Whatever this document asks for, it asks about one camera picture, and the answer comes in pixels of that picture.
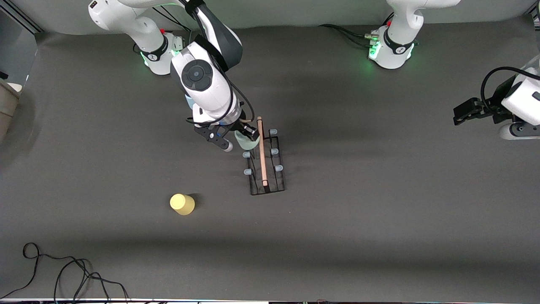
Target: black cord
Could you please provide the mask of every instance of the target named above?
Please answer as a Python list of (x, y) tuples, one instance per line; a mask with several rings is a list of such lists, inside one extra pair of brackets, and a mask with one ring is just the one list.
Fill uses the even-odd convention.
[(340, 27), (340, 26), (335, 25), (335, 24), (322, 24), (322, 25), (320, 25), (320, 27), (335, 29), (339, 33), (344, 35), (344, 37), (347, 40), (351, 41), (352, 43), (354, 43), (354, 44), (356, 44), (356, 45), (358, 45), (360, 47), (363, 47), (363, 48), (370, 48), (371, 47), (371, 45), (369, 45), (369, 44), (360, 43), (360, 42), (356, 41), (355, 39), (353, 39), (353, 37), (364, 38), (364, 35), (357, 34), (357, 33), (353, 32), (353, 31), (350, 31), (350, 30), (348, 30), (346, 28)]
[(133, 50), (133, 52), (134, 52), (135, 54), (140, 54), (140, 49), (139, 49), (139, 51), (137, 51), (135, 48), (139, 48), (139, 46), (138, 46), (136, 43), (133, 44), (132, 50)]
[(339, 25), (335, 25), (335, 24), (321, 24), (320, 27), (324, 27), (324, 28), (332, 28), (332, 29), (336, 29), (338, 31), (341, 31), (341, 32), (345, 32), (351, 36), (355, 36), (355, 37), (359, 37), (359, 38), (364, 38), (364, 35), (361, 35), (361, 34), (357, 34), (351, 30), (348, 30), (344, 27), (340, 27)]
[(482, 86), (480, 87), (480, 98), (482, 99), (482, 102), (484, 103), (484, 106), (485, 106), (486, 110), (491, 114), (493, 114), (493, 112), (491, 112), (491, 109), (489, 108), (488, 103), (487, 103), (487, 101), (485, 99), (485, 85), (488, 83), (488, 79), (498, 71), (512, 71), (512, 72), (516, 72), (516, 73), (521, 74), (521, 75), (525, 75), (525, 76), (530, 77), (530, 78), (535, 79), (535, 80), (540, 80), (540, 76), (535, 75), (535, 74), (531, 74), (531, 73), (529, 73), (527, 71), (524, 71), (524, 70), (518, 69), (518, 68), (514, 68), (514, 67), (499, 67), (499, 68), (493, 69), (491, 72), (489, 72), (485, 76), (484, 81), (482, 81)]
[[(34, 246), (35, 249), (36, 249), (36, 255), (35, 256), (29, 256), (26, 251), (28, 249), (28, 246)], [(36, 273), (37, 273), (37, 265), (39, 263), (39, 259), (43, 256), (46, 256), (50, 259), (53, 259), (53, 260), (65, 260), (65, 259), (71, 259), (71, 261), (69, 261), (66, 265), (64, 265), (64, 267), (62, 267), (62, 269), (60, 270), (60, 272), (58, 273), (58, 276), (56, 277), (56, 283), (55, 283), (55, 289), (54, 289), (54, 293), (53, 293), (53, 299), (54, 299), (54, 302), (56, 303), (56, 293), (57, 293), (57, 289), (58, 289), (58, 283), (60, 282), (60, 277), (62, 276), (62, 272), (71, 264), (76, 264), (82, 271), (83, 271), (83, 278), (81, 279), (81, 282), (79, 284), (79, 287), (77, 288), (77, 291), (74, 293), (73, 295), (73, 301), (75, 301), (75, 299), (78, 297), (80, 291), (83, 289), (84, 285), (89, 282), (90, 280), (96, 280), (96, 281), (99, 281), (101, 283), (101, 286), (102, 286), (102, 289), (103, 289), (103, 293), (105, 294), (105, 296), (107, 297), (107, 300), (111, 300), (111, 297), (109, 296), (109, 293), (107, 292), (107, 289), (105, 288), (105, 283), (109, 283), (109, 284), (115, 284), (115, 285), (119, 285), (121, 288), (122, 288), (122, 291), (124, 293), (124, 298), (126, 299), (126, 303), (127, 303), (127, 298), (129, 298), (129, 295), (127, 294), (127, 291), (124, 287), (124, 285), (122, 285), (121, 283), (118, 283), (118, 282), (114, 282), (114, 281), (109, 281), (109, 280), (106, 280), (106, 279), (103, 279), (102, 276), (98, 273), (98, 272), (92, 272), (90, 273), (86, 267), (86, 262), (88, 264), (90, 264), (90, 261), (88, 259), (76, 259), (75, 257), (73, 256), (65, 256), (65, 257), (55, 257), (55, 256), (52, 256), (52, 255), (49, 255), (49, 254), (46, 254), (46, 253), (41, 253), (39, 251), (39, 247), (35, 244), (35, 243), (26, 243), (23, 247), (23, 257), (25, 259), (28, 259), (28, 260), (33, 260), (33, 259), (36, 259), (36, 263), (34, 264), (34, 269), (33, 269), (33, 273), (32, 273), (32, 277), (30, 278), (30, 281), (28, 281), (28, 283), (26, 283), (25, 286), (21, 287), (21, 288), (17, 288), (15, 290), (12, 290), (10, 292), (8, 292), (7, 294), (5, 294), (3, 297), (1, 297), (0, 299), (3, 299), (7, 296), (9, 296), (10, 294), (14, 293), (14, 292), (17, 292), (19, 290), (22, 290), (26, 287), (28, 287), (32, 281), (34, 280), (34, 278), (36, 277)]]
[(186, 27), (185, 25), (181, 24), (180, 22), (178, 21), (174, 21), (173, 19), (170, 19), (167, 15), (165, 15), (164, 13), (160, 12), (158, 9), (156, 8), (152, 8), (154, 11), (158, 12), (158, 14), (162, 15), (163, 17), (165, 17), (167, 20), (169, 20), (170, 22), (174, 23), (174, 24), (177, 24), (181, 27), (183, 27), (186, 31), (191, 31), (191, 29), (189, 29), (188, 27)]
[(384, 22), (382, 23), (382, 25), (386, 25), (388, 23), (388, 21), (390, 21), (390, 19), (394, 17), (394, 12), (391, 12), (390, 15), (388, 15), (388, 17), (386, 17), (386, 19), (384, 20)]
[(169, 10), (167, 10), (163, 5), (161, 5), (161, 8), (164, 9), (164, 10), (167, 12), (167, 14), (168, 14), (169, 16), (171, 16), (171, 18), (173, 18), (179, 26), (183, 27), (186, 31), (191, 32), (191, 29), (190, 29), (190, 28), (188, 28), (187, 26), (183, 25), (180, 21), (178, 21), (178, 19), (176, 19), (176, 18), (171, 14), (171, 12), (169, 12)]
[(238, 92), (238, 94), (240, 94), (240, 96), (242, 96), (242, 98), (244, 99), (244, 101), (247, 103), (247, 105), (249, 107), (249, 110), (251, 112), (251, 119), (248, 122), (254, 121), (255, 120), (255, 110), (253, 110), (253, 106), (251, 105), (251, 102), (249, 102), (249, 99), (247, 99), (246, 95), (244, 95), (244, 93), (242, 93), (242, 91), (240, 91), (240, 89), (236, 85), (234, 85), (234, 83), (232, 81), (231, 81), (231, 85)]

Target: green status light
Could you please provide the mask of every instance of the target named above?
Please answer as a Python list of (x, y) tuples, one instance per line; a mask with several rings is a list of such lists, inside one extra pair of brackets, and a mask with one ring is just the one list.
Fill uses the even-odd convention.
[(148, 67), (148, 62), (146, 62), (146, 57), (144, 57), (143, 52), (141, 52), (140, 55), (144, 60), (144, 65)]
[(376, 59), (377, 55), (379, 54), (380, 49), (381, 49), (381, 42), (377, 41), (377, 43), (372, 45), (371, 49), (369, 50), (369, 57), (371, 59)]
[(414, 43), (413, 43), (413, 45), (411, 45), (411, 47), (410, 47), (410, 51), (409, 51), (409, 54), (407, 55), (407, 59), (409, 59), (409, 58), (410, 58), (410, 55), (413, 53), (413, 48), (414, 48)]

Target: wooden stick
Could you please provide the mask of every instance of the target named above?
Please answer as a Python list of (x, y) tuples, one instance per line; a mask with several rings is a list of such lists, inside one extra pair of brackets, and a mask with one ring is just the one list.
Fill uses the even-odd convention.
[(266, 176), (266, 159), (265, 159), (265, 131), (262, 129), (262, 117), (257, 117), (257, 127), (259, 129), (259, 155), (261, 158), (261, 175), (262, 186), (268, 187), (268, 177)]

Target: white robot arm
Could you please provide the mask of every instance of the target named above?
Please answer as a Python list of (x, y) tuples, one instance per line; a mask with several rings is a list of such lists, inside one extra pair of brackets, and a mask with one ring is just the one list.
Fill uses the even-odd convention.
[(170, 60), (171, 77), (186, 98), (194, 101), (193, 120), (188, 122), (194, 125), (197, 133), (224, 151), (233, 148), (224, 138), (229, 131), (234, 131), (243, 149), (253, 149), (259, 142), (259, 133), (248, 124), (253, 121), (253, 110), (251, 119), (247, 120), (242, 102), (233, 91), (236, 87), (225, 75), (242, 58), (238, 36), (219, 21), (202, 0), (117, 1), (134, 10), (175, 4), (185, 8), (197, 21), (202, 35)]
[[(517, 74), (497, 87), (491, 98), (485, 97), (485, 85), (491, 75), (509, 70)], [(454, 108), (454, 125), (475, 118), (492, 116), (494, 123), (512, 120), (499, 129), (506, 140), (540, 139), (540, 55), (522, 69), (500, 67), (486, 75), (481, 98), (471, 98)]]
[(153, 20), (140, 16), (145, 10), (118, 0), (93, 0), (88, 5), (90, 17), (99, 27), (128, 34), (150, 70), (157, 75), (167, 75), (172, 57), (182, 49), (182, 38), (162, 32)]
[(386, 69), (397, 69), (410, 58), (414, 39), (424, 25), (421, 9), (448, 8), (461, 0), (386, 0), (394, 9), (391, 25), (383, 24), (372, 31), (369, 58)]

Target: gray table surface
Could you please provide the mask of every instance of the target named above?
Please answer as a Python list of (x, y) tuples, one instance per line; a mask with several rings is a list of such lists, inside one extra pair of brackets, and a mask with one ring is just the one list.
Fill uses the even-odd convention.
[[(2, 293), (30, 277), (32, 241), (134, 298), (540, 302), (539, 143), (452, 122), (489, 70), (538, 53), (530, 17), (428, 24), (393, 71), (332, 29), (238, 34), (228, 74), (280, 132), (282, 193), (249, 195), (239, 148), (197, 135), (127, 36), (39, 37), (0, 151)], [(191, 215), (175, 193), (194, 194)], [(13, 296), (51, 297), (62, 265), (43, 260)], [(79, 279), (69, 270), (62, 295)]]

